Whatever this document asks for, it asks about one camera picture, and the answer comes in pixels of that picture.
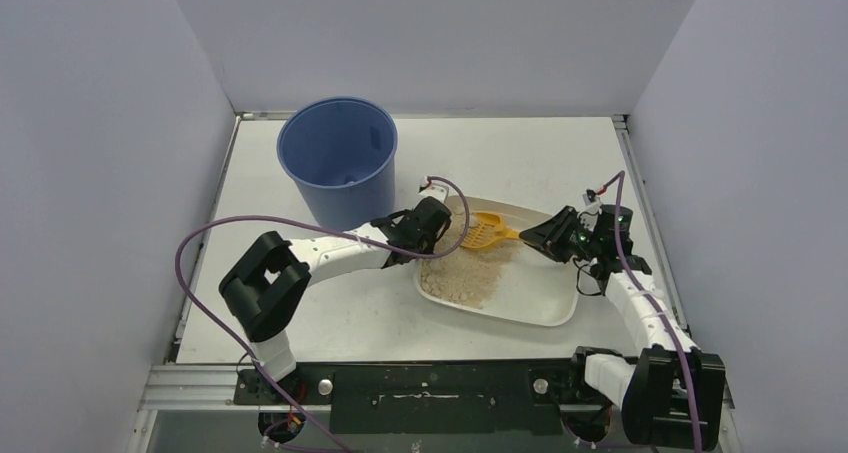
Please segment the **white litter tray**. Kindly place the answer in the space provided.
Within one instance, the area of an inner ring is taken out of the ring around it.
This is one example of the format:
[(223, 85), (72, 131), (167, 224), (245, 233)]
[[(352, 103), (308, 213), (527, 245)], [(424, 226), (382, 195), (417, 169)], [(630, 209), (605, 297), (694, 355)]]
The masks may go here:
[(579, 299), (575, 284), (577, 270), (555, 263), (518, 241), (513, 261), (508, 264), (493, 297), (481, 309), (468, 308), (423, 292), (419, 284), (420, 263), (413, 275), (418, 292), (427, 300), (468, 313), (541, 327), (556, 327), (569, 321)]

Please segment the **orange litter scoop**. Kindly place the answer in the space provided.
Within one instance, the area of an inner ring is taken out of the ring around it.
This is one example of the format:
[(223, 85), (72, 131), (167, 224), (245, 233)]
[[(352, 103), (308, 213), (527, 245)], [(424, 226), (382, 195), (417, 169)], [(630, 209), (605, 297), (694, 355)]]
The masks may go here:
[(471, 219), (468, 232), (461, 242), (462, 248), (482, 251), (503, 241), (520, 240), (520, 232), (509, 227), (498, 213), (477, 211), (472, 213)]

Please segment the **blue plastic bucket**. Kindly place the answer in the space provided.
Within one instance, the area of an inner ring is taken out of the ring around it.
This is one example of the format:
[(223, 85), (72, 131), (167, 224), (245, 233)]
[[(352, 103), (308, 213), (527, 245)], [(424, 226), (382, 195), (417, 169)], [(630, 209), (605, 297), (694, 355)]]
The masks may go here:
[(390, 114), (355, 97), (326, 98), (298, 110), (276, 146), (316, 223), (338, 231), (394, 211), (397, 149)]

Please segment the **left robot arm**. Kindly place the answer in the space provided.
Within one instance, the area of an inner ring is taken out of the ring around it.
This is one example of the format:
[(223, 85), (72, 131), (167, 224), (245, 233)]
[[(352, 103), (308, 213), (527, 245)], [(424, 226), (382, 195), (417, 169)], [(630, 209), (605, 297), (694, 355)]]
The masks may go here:
[(365, 223), (343, 237), (285, 240), (270, 231), (247, 249), (218, 291), (258, 363), (278, 382), (296, 369), (286, 328), (309, 286), (431, 255), (451, 222), (443, 201), (424, 197), (410, 210)]

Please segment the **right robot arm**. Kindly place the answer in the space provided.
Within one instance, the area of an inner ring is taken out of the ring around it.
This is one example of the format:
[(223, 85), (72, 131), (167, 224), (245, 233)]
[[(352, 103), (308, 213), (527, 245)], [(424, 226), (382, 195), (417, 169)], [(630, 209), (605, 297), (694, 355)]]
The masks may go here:
[(586, 263), (601, 294), (620, 314), (639, 351), (635, 361), (581, 347), (582, 381), (621, 413), (633, 444), (712, 451), (719, 443), (726, 369), (680, 327), (648, 263), (633, 252), (631, 209), (570, 206), (520, 232), (529, 247), (557, 263)]

